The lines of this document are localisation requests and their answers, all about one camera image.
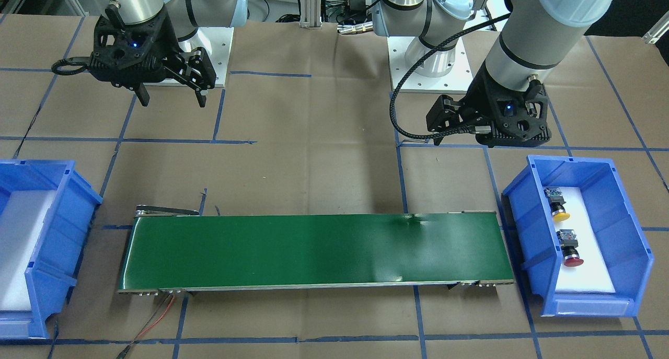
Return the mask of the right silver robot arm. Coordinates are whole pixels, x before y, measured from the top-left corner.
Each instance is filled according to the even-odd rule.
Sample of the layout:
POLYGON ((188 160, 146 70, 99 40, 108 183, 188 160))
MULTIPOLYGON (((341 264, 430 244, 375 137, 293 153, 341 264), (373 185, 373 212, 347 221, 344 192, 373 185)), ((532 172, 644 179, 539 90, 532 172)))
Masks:
POLYGON ((196 35, 248 19, 247 0, 94 1, 102 15, 86 68, 98 81, 134 92, 143 106, 149 104, 147 84, 172 79, 191 88, 204 107, 217 75, 210 45, 196 35))

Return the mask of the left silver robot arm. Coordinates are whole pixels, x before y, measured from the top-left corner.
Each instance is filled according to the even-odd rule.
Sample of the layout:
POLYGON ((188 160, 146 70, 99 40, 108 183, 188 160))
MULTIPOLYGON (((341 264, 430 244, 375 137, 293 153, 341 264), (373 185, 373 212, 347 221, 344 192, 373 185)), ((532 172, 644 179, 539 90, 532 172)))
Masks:
POLYGON ((426 134, 397 122, 395 101, 413 73, 445 75, 449 66, 428 66, 436 55, 450 57, 467 33, 495 23, 465 28, 475 0, 374 0, 373 29, 379 36, 411 36, 409 68, 394 88, 389 117, 395 130, 439 145, 445 136, 473 134, 487 147, 537 147, 551 138, 550 102, 544 82, 609 9, 613 0, 505 0, 504 27, 471 81, 465 96, 440 95, 426 114, 426 134))

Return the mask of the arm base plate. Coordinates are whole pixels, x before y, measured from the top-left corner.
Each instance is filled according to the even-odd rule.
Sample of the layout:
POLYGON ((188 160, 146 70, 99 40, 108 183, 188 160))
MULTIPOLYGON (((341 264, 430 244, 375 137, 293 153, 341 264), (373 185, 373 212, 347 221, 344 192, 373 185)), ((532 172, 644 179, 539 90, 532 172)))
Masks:
POLYGON ((186 52, 192 52, 194 49, 203 47, 213 65, 216 73, 215 83, 212 87, 225 87, 227 67, 232 48, 234 35, 233 28, 194 28, 187 26, 186 39, 181 41, 180 47, 186 52))
MULTIPOLYGON (((464 94, 473 79, 468 57, 458 40, 453 49, 439 51, 409 76, 401 92, 464 94)), ((430 50, 417 37, 391 36, 387 38, 392 88, 413 64, 430 50)))

